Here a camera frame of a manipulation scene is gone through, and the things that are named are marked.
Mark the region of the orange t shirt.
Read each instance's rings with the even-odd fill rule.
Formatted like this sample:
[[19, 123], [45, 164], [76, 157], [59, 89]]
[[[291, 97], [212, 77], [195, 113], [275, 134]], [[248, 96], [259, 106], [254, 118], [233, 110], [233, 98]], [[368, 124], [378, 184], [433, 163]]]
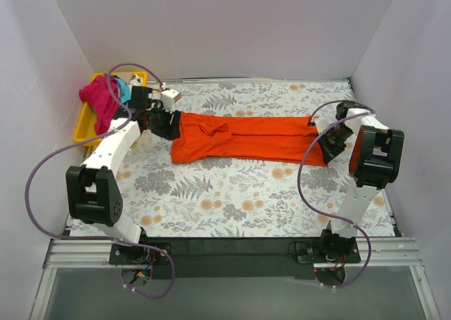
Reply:
[[187, 164], [208, 157], [255, 159], [325, 166], [318, 136], [307, 117], [220, 117], [181, 113], [180, 137], [173, 141], [171, 159]]

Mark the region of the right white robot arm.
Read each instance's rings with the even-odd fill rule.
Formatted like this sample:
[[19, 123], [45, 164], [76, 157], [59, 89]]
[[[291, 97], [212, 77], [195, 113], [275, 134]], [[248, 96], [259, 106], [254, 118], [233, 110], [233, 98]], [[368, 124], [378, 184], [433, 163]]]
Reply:
[[321, 232], [319, 253], [326, 261], [343, 259], [356, 250], [357, 229], [373, 198], [398, 177], [405, 134], [380, 123], [373, 110], [355, 101], [335, 101], [336, 125], [314, 123], [323, 161], [338, 157], [356, 136], [348, 172], [350, 182], [338, 217]]

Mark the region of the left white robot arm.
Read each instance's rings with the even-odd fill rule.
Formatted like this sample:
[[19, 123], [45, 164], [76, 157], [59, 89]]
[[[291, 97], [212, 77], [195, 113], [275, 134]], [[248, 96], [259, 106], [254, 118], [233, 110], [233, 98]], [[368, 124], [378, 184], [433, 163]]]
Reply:
[[113, 115], [109, 136], [105, 137], [80, 165], [66, 172], [70, 216], [120, 241], [119, 254], [141, 264], [149, 258], [147, 235], [123, 212], [123, 198], [116, 174], [132, 144], [146, 129], [166, 140], [180, 136], [181, 112], [175, 104], [181, 94], [166, 88], [153, 97], [150, 87], [134, 86], [131, 99]]

